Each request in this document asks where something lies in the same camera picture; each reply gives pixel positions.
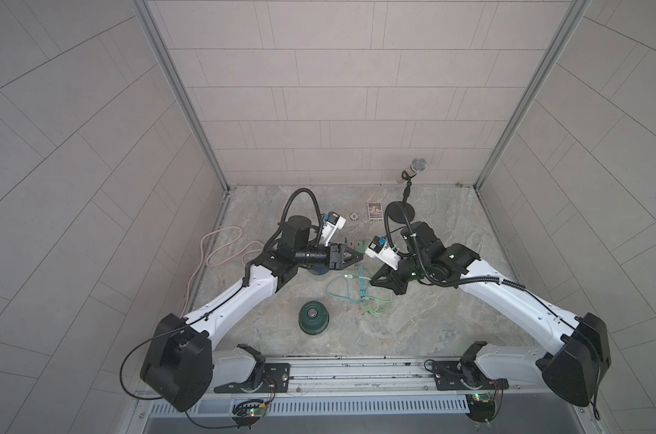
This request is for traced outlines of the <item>green USB charger adapter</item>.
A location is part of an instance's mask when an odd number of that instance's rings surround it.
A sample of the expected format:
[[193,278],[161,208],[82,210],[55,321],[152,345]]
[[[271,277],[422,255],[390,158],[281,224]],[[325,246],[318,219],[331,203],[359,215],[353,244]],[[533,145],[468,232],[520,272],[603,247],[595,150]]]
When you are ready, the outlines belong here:
[[369,247],[369,239],[363,239],[355,242],[355,250],[364,253]]

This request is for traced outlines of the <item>green cordless meat grinder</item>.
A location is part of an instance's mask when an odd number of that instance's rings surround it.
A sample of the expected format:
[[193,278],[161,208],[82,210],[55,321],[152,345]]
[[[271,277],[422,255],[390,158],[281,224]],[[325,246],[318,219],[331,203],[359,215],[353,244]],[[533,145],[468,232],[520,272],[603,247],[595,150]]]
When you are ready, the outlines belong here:
[[328,309],[320,301],[309,301],[300,309],[298,324],[304,334],[309,336],[322,334],[327,329],[329,323],[330,315]]

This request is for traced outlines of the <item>blue cordless meat grinder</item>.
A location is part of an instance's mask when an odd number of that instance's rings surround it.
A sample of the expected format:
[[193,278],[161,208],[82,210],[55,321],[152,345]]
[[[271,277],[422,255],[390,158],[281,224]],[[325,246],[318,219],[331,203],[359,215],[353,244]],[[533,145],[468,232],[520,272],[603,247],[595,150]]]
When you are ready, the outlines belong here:
[[330,270],[324,266],[313,266],[308,269],[309,273],[312,273],[315,276],[322,276],[327,274]]

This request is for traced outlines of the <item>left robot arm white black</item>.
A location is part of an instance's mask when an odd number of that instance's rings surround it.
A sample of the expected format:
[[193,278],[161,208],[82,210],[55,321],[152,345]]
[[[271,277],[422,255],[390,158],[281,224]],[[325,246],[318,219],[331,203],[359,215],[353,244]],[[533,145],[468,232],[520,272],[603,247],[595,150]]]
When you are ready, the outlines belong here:
[[215,349],[227,332],[254,307],[282,289],[299,269],[341,271],[363,256],[331,238],[346,220],[319,213],[318,222],[283,213],[277,231],[248,262],[241,280],[200,309],[169,314],[148,341],[140,378],[178,410],[192,408],[209,388],[237,384],[255,391],[263,382],[266,358],[248,345]]

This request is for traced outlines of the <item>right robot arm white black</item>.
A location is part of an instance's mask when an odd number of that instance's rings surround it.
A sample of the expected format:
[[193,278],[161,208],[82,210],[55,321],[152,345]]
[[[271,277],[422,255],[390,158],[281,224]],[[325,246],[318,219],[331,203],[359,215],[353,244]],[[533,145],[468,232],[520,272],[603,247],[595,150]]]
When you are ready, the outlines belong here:
[[501,347],[478,341],[449,375],[470,389],[492,380],[543,383],[567,403],[595,404],[611,365],[608,331],[601,318],[592,313],[578,316],[553,305],[503,276],[463,244],[445,246],[425,222],[406,221],[401,236],[407,245],[404,252],[396,248],[391,230],[367,247],[367,255],[383,263],[371,286],[397,295],[406,294],[415,280],[460,289],[502,313],[536,342],[532,347]]

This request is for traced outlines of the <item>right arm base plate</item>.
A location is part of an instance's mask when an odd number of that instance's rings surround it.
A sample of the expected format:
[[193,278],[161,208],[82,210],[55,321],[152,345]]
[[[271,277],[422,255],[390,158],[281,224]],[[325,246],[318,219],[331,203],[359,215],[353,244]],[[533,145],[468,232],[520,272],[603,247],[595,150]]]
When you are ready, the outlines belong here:
[[507,379],[490,379],[474,363],[462,363],[458,360],[436,361],[427,359],[424,367],[432,374],[436,390],[443,391],[498,391],[507,390]]

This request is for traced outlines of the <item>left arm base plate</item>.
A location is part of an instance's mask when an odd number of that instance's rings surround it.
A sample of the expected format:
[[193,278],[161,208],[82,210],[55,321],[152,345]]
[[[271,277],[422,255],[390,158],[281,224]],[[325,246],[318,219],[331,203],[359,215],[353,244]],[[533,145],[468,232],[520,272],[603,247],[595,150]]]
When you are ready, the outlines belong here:
[[287,392],[291,374],[289,363],[265,363],[263,370],[253,370],[243,383],[228,383],[215,386],[215,393],[270,393]]

